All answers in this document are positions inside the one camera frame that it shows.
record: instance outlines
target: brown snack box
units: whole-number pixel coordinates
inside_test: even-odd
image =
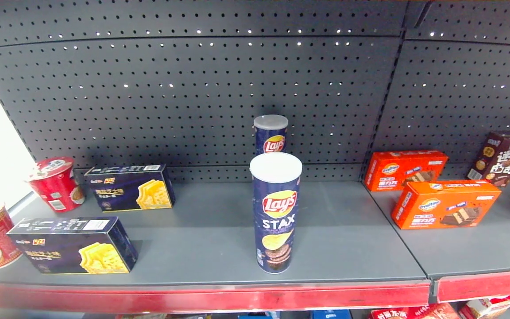
[[[497,187],[510,183],[510,131],[489,133],[467,178],[485,179]]]

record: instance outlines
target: blue chip can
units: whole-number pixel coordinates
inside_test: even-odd
[[[289,120],[281,115],[261,115],[255,118],[255,155],[284,152]]]
[[[302,163],[287,153],[253,158],[253,215],[257,263],[278,274],[291,262]]]

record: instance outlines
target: snack package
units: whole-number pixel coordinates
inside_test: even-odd
[[[352,319],[352,314],[347,309],[338,310],[314,310],[310,319]]]
[[[510,296],[474,299],[460,310],[462,319],[491,319],[500,316],[510,307]]]
[[[489,133],[467,178],[485,179],[498,187],[510,183],[510,131]]]
[[[164,164],[94,167],[84,176],[103,212],[174,206],[174,190]]]
[[[43,274],[123,274],[138,257],[117,217],[23,218],[7,235]]]
[[[422,307],[396,307],[371,311],[370,319],[460,319],[449,303]]]
[[[409,182],[391,216],[402,230],[476,226],[499,194],[485,180]]]
[[[372,192],[402,190],[407,182],[437,180],[446,161],[440,151],[375,152],[364,184]]]

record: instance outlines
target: chocolate wafer image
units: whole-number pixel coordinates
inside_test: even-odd
[[[402,184],[405,186],[408,182],[427,182],[434,180],[434,171],[420,171],[411,177],[406,178]]]
[[[479,217],[479,208],[460,208],[457,212],[453,212],[444,216],[440,223],[448,226],[468,226]]]

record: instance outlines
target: lay's logo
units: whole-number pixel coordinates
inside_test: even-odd
[[[263,144],[263,152],[280,152],[285,147],[285,137],[282,135],[275,135],[269,137]]]
[[[263,198],[263,211],[271,218],[283,218],[291,212],[296,204],[296,191],[280,191]]]
[[[397,165],[397,163],[390,163],[385,166],[382,172],[385,175],[391,175],[394,174],[398,170],[398,168],[399,166]]]
[[[431,210],[436,208],[436,206],[438,206],[438,204],[440,204],[440,200],[438,198],[429,198],[429,199],[423,201],[422,204],[420,204],[418,206],[418,208],[419,208],[419,210],[422,210],[423,212],[430,212]]]

